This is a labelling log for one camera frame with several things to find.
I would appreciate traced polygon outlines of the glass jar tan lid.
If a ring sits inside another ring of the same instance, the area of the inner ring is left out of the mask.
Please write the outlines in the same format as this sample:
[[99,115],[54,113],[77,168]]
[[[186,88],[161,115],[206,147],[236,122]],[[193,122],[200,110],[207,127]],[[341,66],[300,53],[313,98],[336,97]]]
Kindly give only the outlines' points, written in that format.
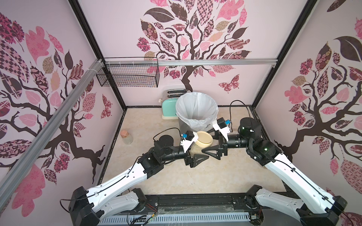
[[202,154],[202,149],[211,147],[214,142],[212,135],[205,131],[198,131],[197,135],[199,138],[191,145],[189,151],[191,157],[194,157],[195,154]]

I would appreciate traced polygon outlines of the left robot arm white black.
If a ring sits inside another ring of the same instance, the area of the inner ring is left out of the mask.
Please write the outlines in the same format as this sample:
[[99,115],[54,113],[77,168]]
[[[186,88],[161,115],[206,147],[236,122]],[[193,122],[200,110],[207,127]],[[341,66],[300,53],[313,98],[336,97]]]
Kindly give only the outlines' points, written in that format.
[[123,211],[141,211],[147,198],[141,189],[135,188],[127,194],[123,192],[145,181],[164,169],[166,163],[184,160],[185,165],[194,168],[209,157],[203,154],[190,155],[188,149],[193,140],[182,138],[179,146],[174,146],[170,135],[163,135],[154,141],[154,146],[138,157],[135,163],[116,177],[98,185],[74,190],[68,200],[68,212],[74,226],[96,226],[108,216]]

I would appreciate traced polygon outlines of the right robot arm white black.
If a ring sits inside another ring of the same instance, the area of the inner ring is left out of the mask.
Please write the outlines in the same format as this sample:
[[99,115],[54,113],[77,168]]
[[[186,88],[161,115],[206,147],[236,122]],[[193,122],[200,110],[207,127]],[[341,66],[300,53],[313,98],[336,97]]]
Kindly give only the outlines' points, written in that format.
[[331,195],[303,174],[274,143],[262,137],[262,126],[255,119],[241,119],[237,134],[231,133],[232,123],[224,118],[215,120],[212,126],[219,144],[202,153],[219,160],[229,149],[245,148],[253,160],[273,172],[298,196],[291,198],[253,185],[244,197],[250,209],[268,207],[295,218],[303,226],[335,226],[340,215],[345,214],[347,201]]

